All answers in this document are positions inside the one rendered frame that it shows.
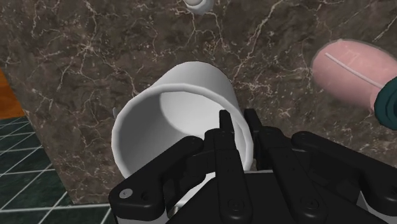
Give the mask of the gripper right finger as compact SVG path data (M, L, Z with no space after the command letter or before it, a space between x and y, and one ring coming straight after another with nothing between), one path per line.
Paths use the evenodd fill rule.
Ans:
M286 137L254 109L244 118L296 224L397 224L397 168L311 132Z

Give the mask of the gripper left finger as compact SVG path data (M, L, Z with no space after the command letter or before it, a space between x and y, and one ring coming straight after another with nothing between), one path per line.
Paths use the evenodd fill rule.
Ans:
M186 136L111 190L116 224L251 224L253 206L230 114Z

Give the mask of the white cup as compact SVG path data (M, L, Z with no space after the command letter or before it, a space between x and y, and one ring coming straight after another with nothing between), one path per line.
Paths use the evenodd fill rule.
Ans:
M174 66L129 100L115 119L111 148L124 178L185 136L204 137L230 113L244 170L253 163L253 139L226 74L206 62Z

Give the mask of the pink bottle with teal cap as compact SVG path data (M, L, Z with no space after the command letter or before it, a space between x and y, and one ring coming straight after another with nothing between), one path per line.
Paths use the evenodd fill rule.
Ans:
M381 125L397 130L397 57L368 43L338 39L317 51L311 71L323 90L370 109Z

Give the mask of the white round object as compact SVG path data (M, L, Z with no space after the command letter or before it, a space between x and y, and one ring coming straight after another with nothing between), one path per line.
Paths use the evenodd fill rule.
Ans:
M183 0L188 10L197 15L203 15L212 10L214 0Z

